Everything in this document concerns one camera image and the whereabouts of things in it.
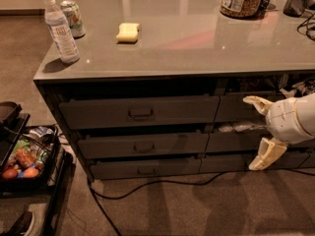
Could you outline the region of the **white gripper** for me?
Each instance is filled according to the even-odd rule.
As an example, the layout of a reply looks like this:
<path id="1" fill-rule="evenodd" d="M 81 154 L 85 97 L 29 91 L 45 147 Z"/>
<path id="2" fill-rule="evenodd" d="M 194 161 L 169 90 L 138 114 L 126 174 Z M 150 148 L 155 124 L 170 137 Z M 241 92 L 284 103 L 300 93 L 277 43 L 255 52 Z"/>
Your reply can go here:
<path id="1" fill-rule="evenodd" d="M 315 96 L 290 97 L 272 103 L 256 95 L 243 98 L 247 104 L 266 116 L 272 139 L 263 138 L 258 153 L 249 164 L 250 170 L 264 170 L 276 162 L 287 149 L 315 138 Z"/>

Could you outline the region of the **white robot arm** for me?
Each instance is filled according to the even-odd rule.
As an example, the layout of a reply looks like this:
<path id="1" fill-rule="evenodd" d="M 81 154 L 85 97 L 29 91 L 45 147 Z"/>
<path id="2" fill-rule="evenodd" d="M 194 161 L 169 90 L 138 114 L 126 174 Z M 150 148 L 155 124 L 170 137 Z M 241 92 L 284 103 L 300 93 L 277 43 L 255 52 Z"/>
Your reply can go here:
<path id="1" fill-rule="evenodd" d="M 264 170 L 276 162 L 289 145 L 315 138 L 315 93 L 276 102 L 249 95 L 243 101 L 265 116 L 266 129 L 273 136 L 261 140 L 250 170 Z"/>

